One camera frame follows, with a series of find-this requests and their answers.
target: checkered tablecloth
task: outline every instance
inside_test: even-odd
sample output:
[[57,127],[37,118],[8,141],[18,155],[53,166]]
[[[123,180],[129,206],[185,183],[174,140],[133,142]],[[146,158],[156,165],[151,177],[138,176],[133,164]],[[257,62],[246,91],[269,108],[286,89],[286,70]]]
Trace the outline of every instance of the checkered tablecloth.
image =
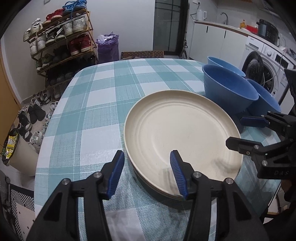
[[[124,150],[123,127],[131,107],[145,95],[169,89],[204,95],[202,63],[180,59],[135,59],[91,66],[70,82],[48,125],[35,177],[36,215],[63,178],[85,179]],[[242,138],[279,142],[269,129],[247,128]],[[259,180],[245,156],[236,182],[255,211],[264,211],[278,180]],[[125,161],[115,195],[104,201],[113,240],[182,240],[191,202],[147,192]],[[87,240],[79,200],[81,240]],[[209,240],[215,238],[215,204]]]

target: blue bowl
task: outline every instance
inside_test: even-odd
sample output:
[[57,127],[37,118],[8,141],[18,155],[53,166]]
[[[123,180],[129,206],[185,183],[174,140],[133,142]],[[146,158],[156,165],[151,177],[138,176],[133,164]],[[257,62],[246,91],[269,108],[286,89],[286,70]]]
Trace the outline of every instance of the blue bowl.
[[259,99],[256,89],[243,77],[221,66],[206,64],[204,72],[205,96],[229,115],[237,114]]
[[259,94],[259,99],[248,107],[248,111],[253,116],[266,115],[268,111],[281,113],[281,107],[279,106],[278,102],[263,86],[251,79],[247,80],[251,83],[251,85],[254,86]]
[[237,67],[233,66],[232,64],[230,64],[222,59],[215,58],[215,57],[208,57],[207,63],[224,67],[226,69],[233,71],[234,73],[237,73],[241,77],[244,77],[244,78],[246,77],[246,74],[243,71],[241,71]]

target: beige plate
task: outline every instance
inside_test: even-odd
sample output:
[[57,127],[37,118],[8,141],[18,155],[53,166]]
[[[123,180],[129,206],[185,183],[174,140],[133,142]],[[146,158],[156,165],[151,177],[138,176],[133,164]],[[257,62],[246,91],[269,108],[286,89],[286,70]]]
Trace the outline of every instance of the beige plate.
[[159,193],[182,196],[170,166],[170,152],[210,179],[235,178],[243,155],[228,150],[228,137],[240,138],[228,114],[211,100],[187,91],[148,95],[129,111],[124,143],[136,173]]

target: dark red sneaker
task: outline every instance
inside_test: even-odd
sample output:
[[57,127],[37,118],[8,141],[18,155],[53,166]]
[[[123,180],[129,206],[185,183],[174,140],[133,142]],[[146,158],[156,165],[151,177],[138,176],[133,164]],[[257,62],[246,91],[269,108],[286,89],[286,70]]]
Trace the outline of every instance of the dark red sneaker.
[[58,10],[55,10],[54,13],[53,13],[53,16],[52,18],[50,19],[52,22],[54,22],[55,20],[58,20],[59,18],[61,18],[63,16],[63,11],[64,9],[58,9]]
[[83,34],[77,38],[77,41],[80,42],[81,52],[86,52],[91,50],[91,39],[88,34]]
[[54,15],[54,13],[51,13],[46,16],[46,21],[44,21],[42,24],[43,27],[45,27],[51,23],[51,18],[53,15]]
[[73,39],[69,42],[69,50],[71,56],[79,54],[79,42],[76,41],[77,39]]

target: sink faucet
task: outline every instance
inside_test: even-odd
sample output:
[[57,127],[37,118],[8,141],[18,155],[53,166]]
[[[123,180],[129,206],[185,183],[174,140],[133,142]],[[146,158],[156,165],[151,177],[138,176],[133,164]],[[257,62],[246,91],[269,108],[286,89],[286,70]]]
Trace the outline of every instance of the sink faucet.
[[222,14],[225,14],[225,15],[226,15],[226,25],[228,25],[228,16],[227,16],[227,14],[224,13],[224,12],[222,12],[221,15],[222,15]]

